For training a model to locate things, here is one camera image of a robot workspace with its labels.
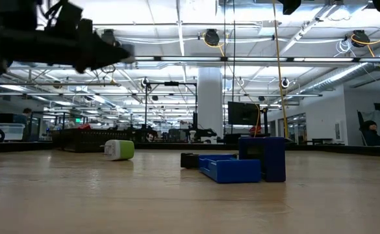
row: green and white cylinder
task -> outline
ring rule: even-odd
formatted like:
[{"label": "green and white cylinder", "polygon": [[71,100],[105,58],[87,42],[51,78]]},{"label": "green and white cylinder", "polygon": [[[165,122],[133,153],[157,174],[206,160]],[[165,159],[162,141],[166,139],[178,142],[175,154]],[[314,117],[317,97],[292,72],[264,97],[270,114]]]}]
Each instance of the green and white cylinder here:
[{"label": "green and white cylinder", "polygon": [[108,140],[105,144],[105,158],[108,161],[132,159],[135,146],[130,140]]}]

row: orange object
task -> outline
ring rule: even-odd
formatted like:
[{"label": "orange object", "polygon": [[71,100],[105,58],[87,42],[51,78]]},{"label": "orange object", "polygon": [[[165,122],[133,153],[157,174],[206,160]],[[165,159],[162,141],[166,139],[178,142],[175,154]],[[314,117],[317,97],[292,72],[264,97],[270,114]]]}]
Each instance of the orange object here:
[{"label": "orange object", "polygon": [[249,130],[249,132],[250,132],[250,134],[257,134],[257,133],[260,133],[260,131],[262,130],[262,127],[261,126],[258,126],[257,127],[257,129],[256,129],[256,126],[253,126],[250,130]]},{"label": "orange object", "polygon": [[92,127],[88,123],[79,126],[79,129],[91,129],[91,128]]}]

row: white pillar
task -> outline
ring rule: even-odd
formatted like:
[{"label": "white pillar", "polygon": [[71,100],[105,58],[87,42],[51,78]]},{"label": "white pillar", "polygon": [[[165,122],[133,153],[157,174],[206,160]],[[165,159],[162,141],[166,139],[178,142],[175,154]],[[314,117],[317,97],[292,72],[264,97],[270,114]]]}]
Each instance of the white pillar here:
[{"label": "white pillar", "polygon": [[223,93],[220,68],[198,68],[198,127],[223,138]]}]

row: blue container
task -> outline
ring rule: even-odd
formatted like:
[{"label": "blue container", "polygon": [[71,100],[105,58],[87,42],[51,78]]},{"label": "blue container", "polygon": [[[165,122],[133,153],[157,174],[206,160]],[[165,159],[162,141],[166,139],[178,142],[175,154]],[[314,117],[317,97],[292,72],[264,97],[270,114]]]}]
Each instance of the blue container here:
[{"label": "blue container", "polygon": [[285,182],[285,139],[282,137],[239,139],[239,159],[259,159],[266,182]]},{"label": "blue container", "polygon": [[200,155],[199,170],[217,183],[257,183],[260,161],[238,160],[232,155]]}]

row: black monitor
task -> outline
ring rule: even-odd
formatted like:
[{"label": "black monitor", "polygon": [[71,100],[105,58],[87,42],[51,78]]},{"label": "black monitor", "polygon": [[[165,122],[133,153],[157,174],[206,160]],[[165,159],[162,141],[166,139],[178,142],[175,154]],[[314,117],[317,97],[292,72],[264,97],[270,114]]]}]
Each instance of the black monitor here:
[{"label": "black monitor", "polygon": [[252,103],[228,102],[229,106],[229,124],[233,125],[256,125],[258,118],[258,109]]}]

